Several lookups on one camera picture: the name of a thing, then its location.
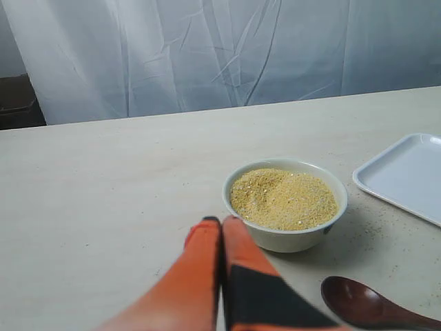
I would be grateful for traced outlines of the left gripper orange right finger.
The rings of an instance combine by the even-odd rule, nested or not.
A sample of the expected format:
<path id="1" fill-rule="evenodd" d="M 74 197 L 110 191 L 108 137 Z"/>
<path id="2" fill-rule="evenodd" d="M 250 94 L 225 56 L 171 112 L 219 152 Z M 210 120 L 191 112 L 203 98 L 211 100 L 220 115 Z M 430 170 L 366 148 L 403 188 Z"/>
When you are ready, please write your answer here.
<path id="1" fill-rule="evenodd" d="M 222 226 L 228 330 L 348 330 L 294 291 L 234 216 Z"/>

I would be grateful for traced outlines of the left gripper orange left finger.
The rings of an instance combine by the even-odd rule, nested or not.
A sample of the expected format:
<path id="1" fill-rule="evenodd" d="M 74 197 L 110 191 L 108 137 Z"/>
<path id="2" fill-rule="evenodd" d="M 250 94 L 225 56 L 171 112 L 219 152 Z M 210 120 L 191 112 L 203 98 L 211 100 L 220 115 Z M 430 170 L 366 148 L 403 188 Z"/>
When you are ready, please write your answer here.
<path id="1" fill-rule="evenodd" d="M 136 302 L 98 330 L 215 330 L 221 223 L 205 217 L 191 228 L 172 267 Z"/>

